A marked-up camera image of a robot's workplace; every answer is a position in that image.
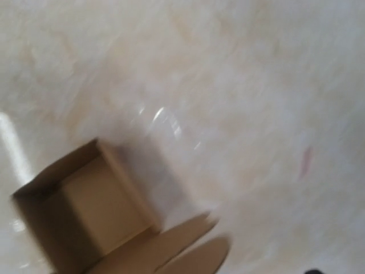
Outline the brown cardboard box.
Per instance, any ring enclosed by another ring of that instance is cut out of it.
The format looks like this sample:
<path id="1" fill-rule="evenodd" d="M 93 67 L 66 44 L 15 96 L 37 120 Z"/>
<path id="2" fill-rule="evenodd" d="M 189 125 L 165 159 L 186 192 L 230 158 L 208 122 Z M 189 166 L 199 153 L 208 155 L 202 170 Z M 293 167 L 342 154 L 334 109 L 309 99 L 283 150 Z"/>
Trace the brown cardboard box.
<path id="1" fill-rule="evenodd" d="M 163 231 L 117 148 L 93 139 L 41 171 L 12 200 L 55 273 L 216 273 L 230 239 L 197 245 L 216 222 Z"/>

